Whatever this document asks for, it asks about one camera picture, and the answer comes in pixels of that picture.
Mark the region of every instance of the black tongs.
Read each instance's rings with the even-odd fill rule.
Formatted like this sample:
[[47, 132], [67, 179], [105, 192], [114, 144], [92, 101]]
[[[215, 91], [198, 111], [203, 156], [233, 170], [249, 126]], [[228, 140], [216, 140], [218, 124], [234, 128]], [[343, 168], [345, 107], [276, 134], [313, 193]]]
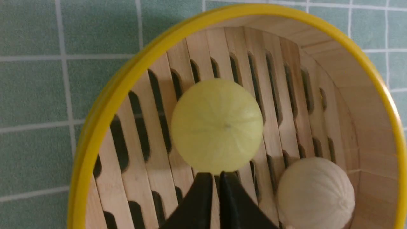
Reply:
[[[279, 229], [251, 200], [235, 173], [220, 175], [221, 229]], [[213, 178], [198, 173], [181, 205], [160, 229], [210, 229]]]

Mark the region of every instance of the yellow-green fruit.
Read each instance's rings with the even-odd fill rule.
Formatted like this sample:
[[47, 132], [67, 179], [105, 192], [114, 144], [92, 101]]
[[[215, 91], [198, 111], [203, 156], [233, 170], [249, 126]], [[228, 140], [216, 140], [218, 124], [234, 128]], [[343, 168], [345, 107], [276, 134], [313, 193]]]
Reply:
[[256, 154], [263, 118], [256, 100], [224, 79], [195, 84], [179, 99], [171, 120], [179, 154], [200, 172], [236, 171]]

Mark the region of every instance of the grout line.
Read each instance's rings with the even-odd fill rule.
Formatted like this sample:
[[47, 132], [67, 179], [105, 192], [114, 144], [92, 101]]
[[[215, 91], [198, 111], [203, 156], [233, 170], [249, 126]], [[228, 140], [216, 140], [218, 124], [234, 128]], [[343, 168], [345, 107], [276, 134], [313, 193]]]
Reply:
[[391, 92], [391, 93], [394, 93], [394, 92], [407, 92], [407, 88], [395, 88], [395, 89], [389, 89], [389, 91]]
[[63, 86], [65, 88], [66, 108], [67, 108], [67, 112], [68, 112], [71, 150], [72, 150], [72, 155], [75, 155], [76, 139], [75, 139], [75, 128], [74, 128], [74, 124], [73, 124], [74, 118], [73, 118], [71, 92], [70, 92], [70, 85], [69, 85], [68, 63], [66, 61], [65, 37], [63, 34], [61, 0], [55, 0], [55, 14], [57, 16], [59, 49], [61, 50], [62, 76], [63, 76]]
[[386, 86], [390, 88], [390, 63], [389, 63], [389, 12], [387, 8], [389, 7], [390, 0], [386, 0], [386, 10], [385, 12], [385, 48], [386, 48]]
[[[66, 60], [78, 59], [129, 59], [135, 54], [79, 54], [65, 55]], [[40, 60], [62, 60], [61, 55], [33, 55], [33, 56], [0, 56], [0, 62], [12, 61], [40, 61]]]
[[348, 37], [352, 38], [352, 8], [353, 8], [353, 0], [349, 2], [349, 15], [348, 15]]
[[[407, 53], [407, 48], [378, 48], [364, 49], [365, 53]], [[66, 55], [66, 60], [82, 60], [82, 59], [130, 59], [135, 54], [79, 54]], [[0, 62], [16, 62], [16, 61], [41, 61], [41, 60], [61, 60], [60, 55], [33, 55], [33, 56], [0, 56]]]
[[60, 60], [60, 55], [36, 55], [36, 56], [0, 56], [0, 62], [11, 61], [35, 61], [35, 60]]
[[[245, 0], [206, 0], [206, 1], [222, 1], [222, 2], [245, 2]], [[292, 2], [287, 0], [270, 0], [273, 4], [283, 4], [290, 6], [305, 6], [306, 2]], [[330, 8], [349, 8], [349, 4], [338, 4], [338, 3], [319, 3], [319, 2], [310, 2], [309, 6], [312, 7], [330, 7]], [[407, 8], [396, 8], [396, 7], [378, 7], [378, 6], [369, 6], [369, 5], [352, 5], [353, 9], [376, 9], [376, 10], [389, 10], [389, 11], [401, 11], [407, 12]]]
[[[85, 120], [84, 119], [77, 119], [77, 120], [73, 120], [72, 123], [74, 125], [84, 124]], [[47, 129], [47, 128], [69, 126], [69, 124], [70, 124], [69, 121], [59, 121], [59, 122], [37, 123], [37, 124], [5, 127], [5, 128], [0, 128], [0, 134], [27, 131], [27, 130], [39, 130], [39, 129]]]
[[73, 59], [129, 59], [135, 54], [81, 54], [81, 55], [66, 55], [67, 60]]
[[136, 13], [137, 13], [137, 26], [138, 26], [138, 45], [139, 49], [142, 50], [144, 47], [143, 40], [143, 17], [141, 11], [141, 1], [136, 0]]
[[43, 196], [43, 195], [47, 195], [47, 194], [67, 192], [67, 191], [69, 191], [69, 186], [62, 186], [62, 187], [57, 187], [57, 188], [43, 189], [43, 190], [37, 190], [37, 191], [33, 191], [33, 192], [26, 192], [26, 193], [14, 194], [14, 195], [9, 195], [9, 196], [2, 196], [2, 197], [0, 197], [0, 203], [12, 201], [12, 200], [27, 199], [27, 198], [35, 197], [35, 196]]
[[309, 13], [309, 3], [310, 3], [310, 0], [306, 0], [306, 3], [305, 3], [305, 11], [306, 11], [307, 13]]
[[364, 49], [365, 53], [407, 53], [407, 48]]

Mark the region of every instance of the yellow rim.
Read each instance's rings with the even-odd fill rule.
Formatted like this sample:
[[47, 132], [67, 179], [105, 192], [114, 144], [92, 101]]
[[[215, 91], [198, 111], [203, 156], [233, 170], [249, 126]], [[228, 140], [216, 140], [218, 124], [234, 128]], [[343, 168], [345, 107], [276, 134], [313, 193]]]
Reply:
[[188, 35], [212, 24], [248, 15], [275, 15], [309, 24], [333, 37], [359, 62], [376, 87], [389, 115], [398, 153], [398, 205], [394, 229], [403, 229], [407, 214], [407, 148], [403, 126], [380, 74], [363, 51], [339, 29], [305, 12], [271, 4], [238, 4], [197, 15], [157, 37], [129, 60], [104, 87], [86, 118], [74, 160], [69, 202], [68, 229], [84, 229], [86, 200], [93, 167], [107, 128], [131, 87], [166, 50]]

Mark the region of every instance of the bamboo steamer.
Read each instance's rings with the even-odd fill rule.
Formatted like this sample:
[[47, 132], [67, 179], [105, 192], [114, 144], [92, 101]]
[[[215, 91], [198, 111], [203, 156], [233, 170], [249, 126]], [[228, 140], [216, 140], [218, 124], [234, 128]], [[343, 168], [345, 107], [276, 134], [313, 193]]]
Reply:
[[[356, 208], [346, 228], [404, 228], [403, 128], [373, 64], [321, 19], [245, 4], [173, 27], [103, 89], [75, 156], [68, 229], [162, 225], [194, 179], [171, 144], [172, 111], [182, 92], [214, 77], [239, 83], [261, 107], [263, 143], [237, 173], [275, 224], [282, 173], [296, 160], [319, 156], [345, 170], [354, 186]], [[213, 189], [211, 227], [218, 229]]]

